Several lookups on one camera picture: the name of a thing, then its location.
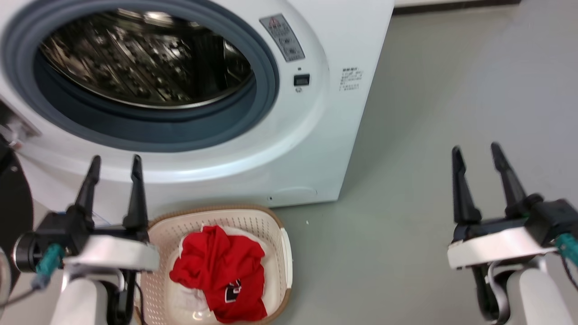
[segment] gray floor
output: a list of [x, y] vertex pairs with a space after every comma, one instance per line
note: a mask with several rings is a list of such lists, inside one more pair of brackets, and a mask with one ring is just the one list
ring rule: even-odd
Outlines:
[[[450, 150], [462, 146], [487, 217], [505, 207], [493, 140], [529, 192], [578, 204], [576, 17], [575, 0], [523, 0], [393, 18], [340, 200], [276, 209], [295, 270], [277, 324], [484, 324], [471, 274], [447, 265]], [[550, 262], [578, 323], [578, 293]], [[0, 324], [47, 324], [54, 304], [32, 297]]]

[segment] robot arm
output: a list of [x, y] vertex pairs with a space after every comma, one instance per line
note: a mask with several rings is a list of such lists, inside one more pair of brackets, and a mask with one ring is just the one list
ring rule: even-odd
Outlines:
[[23, 234], [14, 247], [12, 258], [18, 269], [38, 275], [52, 248], [64, 252], [65, 257], [58, 261], [64, 278], [52, 325], [129, 324], [136, 274], [159, 267], [159, 254], [147, 233], [140, 157], [134, 157], [128, 213], [123, 229], [118, 230], [95, 229], [92, 221], [100, 164], [100, 157], [95, 156], [76, 202], [65, 213], [49, 212], [38, 229]]
[[455, 147], [457, 225], [447, 251], [450, 267], [472, 270], [480, 310], [492, 324], [573, 325], [543, 256], [559, 251], [561, 239], [578, 235], [578, 213], [564, 200], [544, 202], [539, 194], [526, 195], [500, 146], [493, 143], [491, 148], [502, 177], [506, 216], [482, 221], [465, 179], [464, 159]]

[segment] teal cable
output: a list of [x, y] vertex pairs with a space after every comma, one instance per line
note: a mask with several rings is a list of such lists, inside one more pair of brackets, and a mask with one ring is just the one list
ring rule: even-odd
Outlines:
[[567, 258], [578, 266], [578, 241], [572, 234], [561, 234], [556, 238], [556, 247], [563, 258]]
[[34, 290], [44, 290], [50, 284], [52, 274], [60, 265], [65, 256], [64, 248], [59, 244], [51, 244], [44, 253], [44, 256], [36, 266], [36, 276], [32, 279]]

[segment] white washing machine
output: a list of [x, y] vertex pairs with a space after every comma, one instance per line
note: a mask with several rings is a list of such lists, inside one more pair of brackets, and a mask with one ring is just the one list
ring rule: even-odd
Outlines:
[[102, 157], [97, 223], [339, 196], [393, 0], [4, 0], [2, 133], [63, 210]]

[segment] red t-shirt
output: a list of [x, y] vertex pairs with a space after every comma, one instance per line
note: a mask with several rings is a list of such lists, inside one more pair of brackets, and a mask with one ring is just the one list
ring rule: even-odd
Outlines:
[[254, 322], [267, 316], [261, 300], [265, 275], [259, 243], [228, 236], [219, 226], [203, 226], [183, 240], [181, 257], [169, 273], [181, 285], [203, 290], [218, 321]]

